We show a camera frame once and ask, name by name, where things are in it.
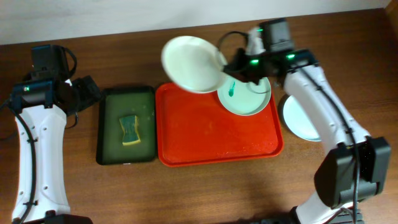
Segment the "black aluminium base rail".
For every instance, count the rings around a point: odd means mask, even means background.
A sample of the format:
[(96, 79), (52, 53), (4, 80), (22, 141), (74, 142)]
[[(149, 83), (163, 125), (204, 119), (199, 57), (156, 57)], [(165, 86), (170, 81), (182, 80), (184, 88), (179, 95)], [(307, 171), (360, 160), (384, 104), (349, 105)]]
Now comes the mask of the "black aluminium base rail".
[[(251, 223), (258, 224), (300, 224), (297, 216), (294, 214), (295, 210), (291, 210), (289, 213), (285, 213), (279, 217), (274, 218), (262, 218), (258, 221), (253, 221)], [(344, 208), (339, 210), (337, 214), (333, 215), (331, 218), (327, 219), (325, 224), (353, 224), (353, 211), (349, 208)]]

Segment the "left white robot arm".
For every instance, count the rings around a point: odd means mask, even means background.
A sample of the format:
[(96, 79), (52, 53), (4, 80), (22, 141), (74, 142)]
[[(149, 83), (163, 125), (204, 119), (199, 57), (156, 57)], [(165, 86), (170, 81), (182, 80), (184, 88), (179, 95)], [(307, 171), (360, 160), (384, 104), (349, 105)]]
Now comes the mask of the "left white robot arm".
[(90, 76), (72, 82), (53, 78), (13, 86), (7, 107), (19, 135), (19, 185), (13, 223), (91, 223), (72, 215), (63, 179), (63, 136), (67, 109), (58, 97), (70, 96), (81, 111), (101, 98)]

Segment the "yellow green sponge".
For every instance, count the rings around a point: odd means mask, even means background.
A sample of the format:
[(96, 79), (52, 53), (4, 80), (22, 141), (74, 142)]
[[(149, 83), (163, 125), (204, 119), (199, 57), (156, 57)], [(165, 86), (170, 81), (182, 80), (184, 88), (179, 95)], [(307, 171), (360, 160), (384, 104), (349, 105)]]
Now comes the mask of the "yellow green sponge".
[(139, 135), (139, 118), (136, 115), (125, 116), (119, 119), (123, 131), (122, 144), (130, 146), (141, 142)]

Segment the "red plastic tray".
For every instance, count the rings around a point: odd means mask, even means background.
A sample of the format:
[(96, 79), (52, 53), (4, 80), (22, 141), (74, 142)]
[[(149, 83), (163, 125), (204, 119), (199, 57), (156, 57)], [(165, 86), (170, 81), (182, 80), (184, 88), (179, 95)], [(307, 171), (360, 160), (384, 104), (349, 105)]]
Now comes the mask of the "red plastic tray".
[(158, 157), (169, 167), (268, 158), (284, 148), (273, 100), (255, 115), (239, 116), (215, 93), (165, 83), (155, 92), (155, 115)]

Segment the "light blue plate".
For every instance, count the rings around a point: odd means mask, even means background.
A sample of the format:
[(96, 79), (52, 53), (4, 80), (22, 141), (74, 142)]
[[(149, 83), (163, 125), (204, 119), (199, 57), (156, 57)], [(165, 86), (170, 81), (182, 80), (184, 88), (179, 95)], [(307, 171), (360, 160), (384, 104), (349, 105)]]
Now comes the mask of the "light blue plate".
[(320, 142), (320, 136), (298, 101), (284, 95), (278, 105), (280, 122), (297, 137), (306, 141)]

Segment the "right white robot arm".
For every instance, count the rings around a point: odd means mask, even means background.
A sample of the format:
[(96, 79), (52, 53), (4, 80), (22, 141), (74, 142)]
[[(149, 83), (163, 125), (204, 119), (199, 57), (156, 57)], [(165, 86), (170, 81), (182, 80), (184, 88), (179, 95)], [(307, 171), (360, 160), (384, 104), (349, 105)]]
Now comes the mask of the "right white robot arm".
[(223, 71), (258, 84), (275, 76), (302, 106), (317, 130), (326, 157), (315, 173), (315, 192), (291, 209), (282, 223), (361, 223), (358, 204), (384, 188), (391, 146), (373, 138), (351, 116), (307, 50), (249, 54), (239, 48)]

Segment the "mint green plate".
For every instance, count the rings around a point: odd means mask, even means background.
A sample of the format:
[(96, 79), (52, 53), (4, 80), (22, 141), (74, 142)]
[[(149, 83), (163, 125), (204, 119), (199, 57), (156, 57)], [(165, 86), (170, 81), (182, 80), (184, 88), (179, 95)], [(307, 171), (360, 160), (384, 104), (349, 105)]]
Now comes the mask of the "mint green plate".
[(240, 116), (251, 116), (261, 112), (271, 100), (271, 84), (262, 78), (259, 84), (244, 83), (228, 77), (217, 90), (220, 103), (229, 112)]

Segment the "white plate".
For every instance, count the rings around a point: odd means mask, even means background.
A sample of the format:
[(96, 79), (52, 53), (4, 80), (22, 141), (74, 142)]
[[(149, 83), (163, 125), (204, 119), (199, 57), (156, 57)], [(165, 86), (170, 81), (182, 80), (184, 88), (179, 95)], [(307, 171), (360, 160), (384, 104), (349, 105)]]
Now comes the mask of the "white plate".
[(167, 76), (180, 88), (192, 93), (211, 93), (226, 81), (226, 59), (207, 40), (194, 36), (170, 39), (161, 51)]

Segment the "dark green tray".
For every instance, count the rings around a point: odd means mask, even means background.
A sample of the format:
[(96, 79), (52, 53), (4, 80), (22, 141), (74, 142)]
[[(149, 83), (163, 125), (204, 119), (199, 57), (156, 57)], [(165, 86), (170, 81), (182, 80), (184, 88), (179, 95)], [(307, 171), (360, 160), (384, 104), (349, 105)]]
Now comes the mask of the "dark green tray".
[[(120, 119), (137, 116), (140, 142), (123, 145)], [(99, 104), (96, 161), (100, 165), (149, 162), (157, 155), (155, 95), (151, 86), (108, 88)]]

